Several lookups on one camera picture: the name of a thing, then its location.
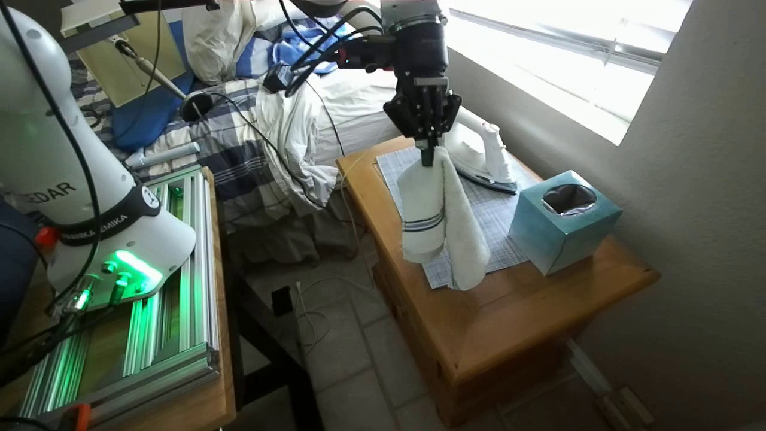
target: tissue box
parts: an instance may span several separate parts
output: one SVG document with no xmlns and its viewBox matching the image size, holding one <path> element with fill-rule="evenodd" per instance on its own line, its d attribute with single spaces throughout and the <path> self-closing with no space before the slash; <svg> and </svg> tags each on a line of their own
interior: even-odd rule
<svg viewBox="0 0 766 431">
<path fill-rule="evenodd" d="M 556 273 L 593 254 L 622 211 L 567 170 L 519 191 L 513 243 L 542 273 Z"/>
</svg>

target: wooden side table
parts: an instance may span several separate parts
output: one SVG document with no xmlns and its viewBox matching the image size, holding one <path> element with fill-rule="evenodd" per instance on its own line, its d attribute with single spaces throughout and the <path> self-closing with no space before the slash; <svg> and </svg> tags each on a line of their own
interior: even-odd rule
<svg viewBox="0 0 766 431">
<path fill-rule="evenodd" d="M 377 241 L 377 285 L 446 425 L 459 425 L 550 377 L 565 339 L 659 280 L 657 271 L 605 241 L 591 260 L 549 278 L 519 265 L 492 273 L 469 292 L 432 291 L 425 271 L 403 260 L 401 217 L 377 165 L 377 157 L 407 147 L 411 142 L 392 139 L 337 165 Z"/>
</svg>

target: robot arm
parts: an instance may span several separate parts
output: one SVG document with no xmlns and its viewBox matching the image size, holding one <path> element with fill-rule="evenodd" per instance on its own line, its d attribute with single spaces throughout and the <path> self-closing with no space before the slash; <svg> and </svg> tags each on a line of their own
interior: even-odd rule
<svg viewBox="0 0 766 431">
<path fill-rule="evenodd" d="M 48 280 L 61 311 L 157 292 L 197 236 L 161 209 L 85 120 L 56 38 L 0 0 L 0 186 L 57 227 Z"/>
<path fill-rule="evenodd" d="M 366 0 L 292 0 L 306 15 L 329 18 L 344 15 Z M 337 43 L 323 61 L 335 61 L 341 68 L 355 69 L 392 69 L 398 77 L 398 93 L 383 106 L 395 128 L 417 142 L 422 163 L 434 163 L 434 148 L 440 138 L 451 133 L 462 99 L 449 85 L 449 48 L 446 18 L 435 0 L 383 0 L 382 35 L 364 35 Z"/>
</svg>

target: gray floor tile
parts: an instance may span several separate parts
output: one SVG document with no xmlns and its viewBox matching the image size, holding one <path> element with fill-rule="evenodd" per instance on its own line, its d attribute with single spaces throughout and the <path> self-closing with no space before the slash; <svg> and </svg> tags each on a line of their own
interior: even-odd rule
<svg viewBox="0 0 766 431">
<path fill-rule="evenodd" d="M 446 431 L 432 399 L 420 399 L 395 412 L 403 431 Z"/>
<path fill-rule="evenodd" d="M 371 365 L 353 302 L 335 302 L 300 316 L 312 383 L 323 391 Z"/>
<path fill-rule="evenodd" d="M 368 326 L 368 323 L 388 316 L 388 305 L 377 287 L 355 287 L 353 302 L 355 302 L 356 318 L 362 326 Z"/>
<path fill-rule="evenodd" d="M 544 378 L 536 385 L 526 389 L 519 399 L 501 403 L 498 411 L 501 411 L 501 414 L 513 414 L 516 411 L 536 403 L 538 399 L 559 391 L 560 385 L 567 385 L 574 378 L 578 378 L 578 373 L 571 366 L 560 366 L 559 373 L 553 373 L 550 378 Z"/>
<path fill-rule="evenodd" d="M 280 389 L 246 406 L 225 431 L 294 431 L 291 393 Z"/>
<path fill-rule="evenodd" d="M 398 430 L 374 369 L 366 369 L 349 382 L 321 391 L 318 412 L 329 431 Z"/>
<path fill-rule="evenodd" d="M 344 260 L 344 256 L 325 256 L 321 262 L 321 267 L 325 269 L 329 276 L 337 276 L 337 278 L 348 278 L 355 284 L 371 284 L 374 273 L 374 265 L 377 265 L 377 253 L 374 253 L 374 243 L 371 241 L 362 241 L 362 248 L 356 253 L 356 256 Z"/>
<path fill-rule="evenodd" d="M 550 389 L 502 418 L 513 431 L 608 431 L 579 378 Z"/>
<path fill-rule="evenodd" d="M 467 425 L 449 430 L 435 412 L 432 399 L 420 399 L 395 411 L 403 431 L 506 431 L 506 421 L 496 412 L 486 412 Z"/>
<path fill-rule="evenodd" d="M 388 316 L 366 326 L 364 334 L 391 406 L 398 408 L 422 399 L 426 385 L 398 323 Z"/>
<path fill-rule="evenodd" d="M 333 302 L 348 299 L 349 291 L 355 291 L 353 280 L 333 278 L 333 276 L 323 276 L 323 278 L 315 278 L 315 280 L 300 284 L 294 287 L 294 310 L 297 311 L 323 310 L 323 306 L 333 305 Z"/>
</svg>

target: metal rack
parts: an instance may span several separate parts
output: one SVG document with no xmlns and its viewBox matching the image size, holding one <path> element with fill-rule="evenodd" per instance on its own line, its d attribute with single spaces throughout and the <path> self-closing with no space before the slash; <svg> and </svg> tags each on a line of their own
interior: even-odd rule
<svg viewBox="0 0 766 431">
<path fill-rule="evenodd" d="M 201 169 L 178 170 L 149 182 L 164 207 L 197 231 L 189 262 L 154 297 L 128 305 L 110 321 L 124 335 L 110 340 L 122 350 L 105 377 L 90 377 L 98 342 L 85 329 L 51 353 L 31 373 L 25 418 L 63 414 L 69 406 L 92 403 L 93 425 L 113 421 L 165 393 L 219 373 L 216 225 L 213 189 Z"/>
</svg>

